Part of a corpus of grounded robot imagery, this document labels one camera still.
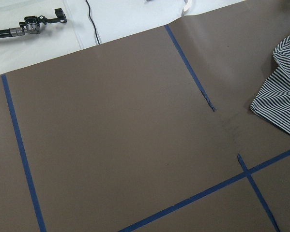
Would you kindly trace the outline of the striped polo shirt white collar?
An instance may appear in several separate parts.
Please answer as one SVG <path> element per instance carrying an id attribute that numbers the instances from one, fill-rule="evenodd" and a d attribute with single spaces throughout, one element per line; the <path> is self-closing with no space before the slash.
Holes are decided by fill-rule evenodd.
<path id="1" fill-rule="evenodd" d="M 273 51 L 277 64 L 250 104 L 251 111 L 290 135 L 290 35 Z"/>

